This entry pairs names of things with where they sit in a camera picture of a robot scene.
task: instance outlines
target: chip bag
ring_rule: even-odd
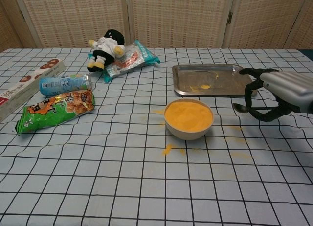
[[[53,127],[81,116],[94,108],[94,97],[90,90],[63,93],[25,106],[15,126],[18,134],[44,127]]]
[[[125,47],[125,54],[122,57],[116,58],[104,69],[104,81],[108,83],[115,77],[131,72],[137,66],[149,65],[154,62],[160,64],[160,59],[138,40],[135,40],[131,45]]]

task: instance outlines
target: plush toy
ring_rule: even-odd
[[[124,36],[115,29],[109,29],[97,42],[89,40],[92,49],[92,57],[88,62],[89,72],[102,72],[104,66],[114,62],[115,57],[122,57],[125,53]]]

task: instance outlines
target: metal tray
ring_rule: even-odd
[[[246,85],[252,82],[248,75],[240,75],[243,68],[234,64],[176,65],[172,69],[174,90],[185,96],[244,96]]]

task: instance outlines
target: cylindrical can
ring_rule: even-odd
[[[40,92],[45,96],[55,96],[77,90],[91,90],[91,79],[87,74],[76,74],[62,77],[42,78]]]

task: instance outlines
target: white box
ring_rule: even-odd
[[[0,122],[39,91],[41,78],[55,77],[64,70],[65,65],[61,59],[51,59],[0,94]]]

